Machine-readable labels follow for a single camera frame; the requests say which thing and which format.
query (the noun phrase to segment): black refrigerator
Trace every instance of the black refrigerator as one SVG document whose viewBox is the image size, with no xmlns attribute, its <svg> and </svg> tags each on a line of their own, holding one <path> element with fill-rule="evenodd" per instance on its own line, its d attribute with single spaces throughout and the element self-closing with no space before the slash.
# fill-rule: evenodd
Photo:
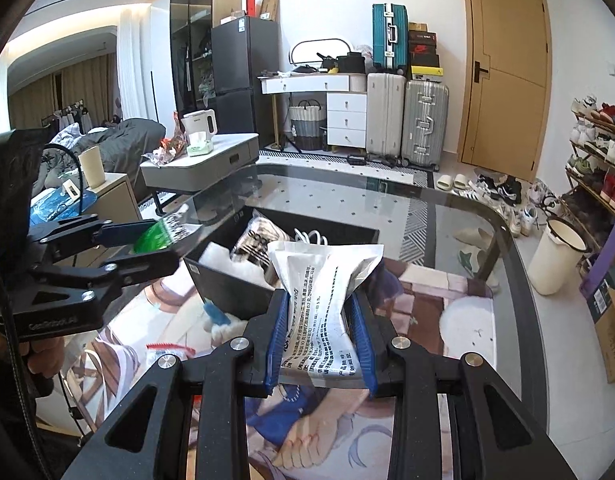
<svg viewBox="0 0 615 480">
<path fill-rule="evenodd" d="M 212 58 L 219 134 L 257 133 L 274 142 L 272 95 L 261 91 L 263 70 L 278 71 L 278 23 L 244 16 L 212 29 Z"/>
</svg>

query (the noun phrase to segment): metal screw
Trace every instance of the metal screw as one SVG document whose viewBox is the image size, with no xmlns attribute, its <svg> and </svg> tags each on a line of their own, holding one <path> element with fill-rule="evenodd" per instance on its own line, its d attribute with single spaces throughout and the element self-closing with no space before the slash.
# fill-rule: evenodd
<svg viewBox="0 0 615 480">
<path fill-rule="evenodd" d="M 161 368 L 172 368 L 176 364 L 176 356 L 172 354 L 161 355 L 158 358 L 158 365 Z"/>
<path fill-rule="evenodd" d="M 483 364 L 483 358 L 479 354 L 470 352 L 465 356 L 465 362 L 470 366 L 480 366 Z"/>
<path fill-rule="evenodd" d="M 243 350 L 250 345 L 250 341 L 246 337 L 235 337 L 230 341 L 229 346 L 232 347 L 232 350 Z"/>
<path fill-rule="evenodd" d="M 394 348 L 398 348 L 399 350 L 405 350 L 406 348 L 409 348 L 411 344 L 412 342 L 402 335 L 398 335 L 392 339 L 392 346 Z"/>
</svg>

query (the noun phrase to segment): white kettle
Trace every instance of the white kettle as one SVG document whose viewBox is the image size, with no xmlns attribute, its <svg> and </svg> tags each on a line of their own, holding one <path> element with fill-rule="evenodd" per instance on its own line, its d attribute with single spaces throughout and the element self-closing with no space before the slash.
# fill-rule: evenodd
<svg viewBox="0 0 615 480">
<path fill-rule="evenodd" d="M 197 112 L 192 112 L 191 114 L 183 116 L 181 122 L 185 127 L 187 136 L 190 137 L 190 134 L 199 134 L 199 141 L 211 140 L 211 138 L 218 133 L 214 110 L 199 110 Z"/>
</svg>

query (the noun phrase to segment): teal suitcase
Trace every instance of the teal suitcase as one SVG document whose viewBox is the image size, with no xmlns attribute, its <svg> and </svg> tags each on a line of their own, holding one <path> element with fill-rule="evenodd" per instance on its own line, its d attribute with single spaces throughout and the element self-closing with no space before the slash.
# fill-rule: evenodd
<svg viewBox="0 0 615 480">
<path fill-rule="evenodd" d="M 374 4 L 374 66 L 399 75 L 407 74 L 409 31 L 403 5 Z"/>
</svg>

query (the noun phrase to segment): blue gripper pad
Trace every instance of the blue gripper pad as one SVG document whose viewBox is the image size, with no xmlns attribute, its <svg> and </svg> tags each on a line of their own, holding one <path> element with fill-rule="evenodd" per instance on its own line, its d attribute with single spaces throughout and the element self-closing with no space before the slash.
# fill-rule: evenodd
<svg viewBox="0 0 615 480">
<path fill-rule="evenodd" d="M 265 373 L 265 389 L 271 395 L 274 386 L 278 384 L 280 363 L 283 359 L 283 346 L 287 337 L 287 311 L 289 310 L 289 294 L 286 292 L 281 300 L 281 306 L 276 316 L 274 330 L 271 333 L 270 345 L 267 350 L 267 366 Z"/>
<path fill-rule="evenodd" d="M 379 387 L 376 374 L 376 358 L 372 349 L 372 343 L 363 319 L 363 313 L 361 312 L 361 306 L 359 304 L 359 298 L 357 298 L 356 292 L 354 292 L 348 301 L 351 301 L 350 310 L 350 330 L 351 339 L 356 346 L 356 355 L 359 358 L 361 364 L 361 372 L 363 373 L 363 380 L 369 390 L 369 393 L 374 395 Z"/>
</svg>

